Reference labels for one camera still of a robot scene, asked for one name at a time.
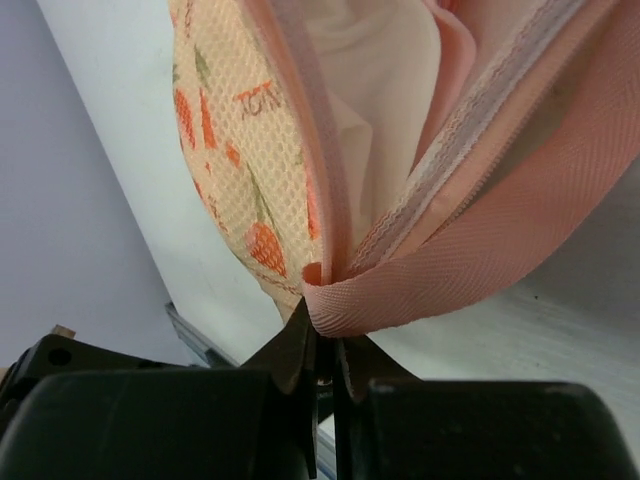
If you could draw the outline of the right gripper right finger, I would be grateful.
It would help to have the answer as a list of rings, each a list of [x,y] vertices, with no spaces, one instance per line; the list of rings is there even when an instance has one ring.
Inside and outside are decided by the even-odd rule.
[[[338,340],[340,479],[636,479],[611,410],[563,381],[422,380],[365,336]]]

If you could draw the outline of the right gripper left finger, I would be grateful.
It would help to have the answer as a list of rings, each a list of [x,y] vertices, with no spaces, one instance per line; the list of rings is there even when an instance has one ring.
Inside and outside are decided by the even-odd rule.
[[[182,367],[49,334],[1,384],[5,479],[313,479],[315,333],[299,303],[237,367]]]

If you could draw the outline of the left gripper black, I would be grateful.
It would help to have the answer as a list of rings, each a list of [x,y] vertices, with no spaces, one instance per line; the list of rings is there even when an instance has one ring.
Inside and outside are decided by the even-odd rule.
[[[20,405],[46,377],[78,372],[177,370],[177,365],[142,359],[105,350],[66,337],[50,334],[26,350],[1,380],[1,428],[9,428]],[[155,399],[147,394],[133,403],[132,413],[122,414],[115,425],[134,430],[238,430],[240,413],[231,398],[205,400],[178,390],[179,382],[169,382],[170,391],[158,399],[161,409],[152,409]]]

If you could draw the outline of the floral mesh laundry bag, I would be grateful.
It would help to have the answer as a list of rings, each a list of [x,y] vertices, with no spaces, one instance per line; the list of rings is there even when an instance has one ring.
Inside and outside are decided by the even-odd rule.
[[[635,1],[454,1],[476,57],[391,207],[352,238],[304,1],[173,1],[173,93],[195,188],[282,311],[346,337],[527,275],[639,153]]]

